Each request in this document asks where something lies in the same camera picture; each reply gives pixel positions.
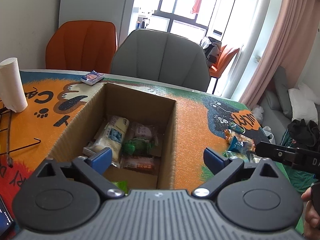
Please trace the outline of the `person's right hand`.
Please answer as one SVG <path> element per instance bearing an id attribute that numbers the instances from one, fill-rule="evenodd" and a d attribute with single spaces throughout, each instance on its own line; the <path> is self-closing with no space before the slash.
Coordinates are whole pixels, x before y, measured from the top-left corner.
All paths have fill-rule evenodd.
<path id="1" fill-rule="evenodd" d="M 320 238 L 319 223 L 320 217 L 315 210 L 311 200 L 311 188 L 308 188 L 301 196 L 303 202 L 306 202 L 304 237 L 305 239 L 318 240 Z"/>

